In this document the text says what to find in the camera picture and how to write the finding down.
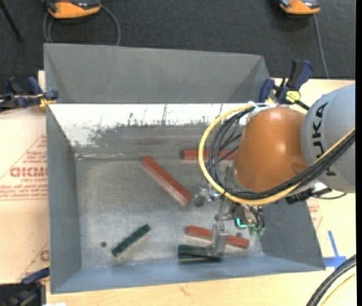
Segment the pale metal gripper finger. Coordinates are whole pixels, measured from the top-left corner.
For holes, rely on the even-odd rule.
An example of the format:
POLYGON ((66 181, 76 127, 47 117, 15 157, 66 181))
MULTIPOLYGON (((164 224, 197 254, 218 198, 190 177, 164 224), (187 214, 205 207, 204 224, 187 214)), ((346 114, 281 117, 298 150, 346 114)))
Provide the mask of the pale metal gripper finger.
POLYGON ((208 255, 217 256, 218 255, 218 239, 219 239, 219 229, 218 223, 214 222, 211 230, 211 242, 208 246, 208 255))
POLYGON ((218 225, 218 231, 218 255, 223 256, 226 249, 229 233, 226 231, 223 224, 218 225))

